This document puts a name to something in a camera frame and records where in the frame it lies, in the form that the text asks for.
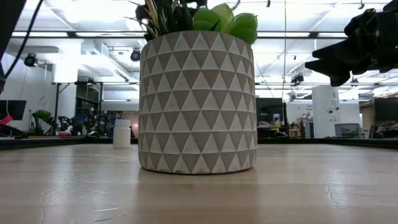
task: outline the geometric patterned pot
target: geometric patterned pot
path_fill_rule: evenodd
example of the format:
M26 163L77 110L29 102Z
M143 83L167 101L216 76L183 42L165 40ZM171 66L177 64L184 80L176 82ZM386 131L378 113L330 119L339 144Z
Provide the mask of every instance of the geometric patterned pot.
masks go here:
M253 60L250 45L218 32L190 30L150 41L141 52L141 166L179 174L252 167Z

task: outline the computer monitor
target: computer monitor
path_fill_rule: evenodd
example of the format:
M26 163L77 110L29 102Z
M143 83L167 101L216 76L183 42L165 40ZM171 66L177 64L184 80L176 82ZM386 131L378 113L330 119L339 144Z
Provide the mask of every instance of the computer monitor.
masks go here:
M0 100L0 120L10 115L13 120L22 121L25 107L26 100Z
M272 122L274 114L279 114L281 121L284 120L283 101L281 98L256 98L257 122Z
M374 99L376 121L398 121L398 97Z

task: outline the white bottle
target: white bottle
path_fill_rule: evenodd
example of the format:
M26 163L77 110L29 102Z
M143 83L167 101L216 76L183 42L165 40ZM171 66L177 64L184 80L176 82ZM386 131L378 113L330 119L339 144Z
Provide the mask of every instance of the white bottle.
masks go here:
M113 129L113 148L127 149L130 148L131 129L130 120L117 119Z

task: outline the potted plant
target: potted plant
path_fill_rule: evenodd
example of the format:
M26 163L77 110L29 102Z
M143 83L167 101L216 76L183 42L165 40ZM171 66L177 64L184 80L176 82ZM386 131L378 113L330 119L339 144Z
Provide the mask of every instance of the potted plant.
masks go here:
M149 21L141 52L141 166L182 174L252 167L256 16L234 16L227 4L189 9L184 0L139 7Z

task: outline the wood grain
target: wood grain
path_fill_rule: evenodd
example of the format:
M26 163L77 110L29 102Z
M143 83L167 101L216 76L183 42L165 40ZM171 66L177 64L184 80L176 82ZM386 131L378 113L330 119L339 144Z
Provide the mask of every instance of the wood grain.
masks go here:
M393 223L398 153L260 145L253 169L172 175L140 169L137 147L0 152L0 223Z

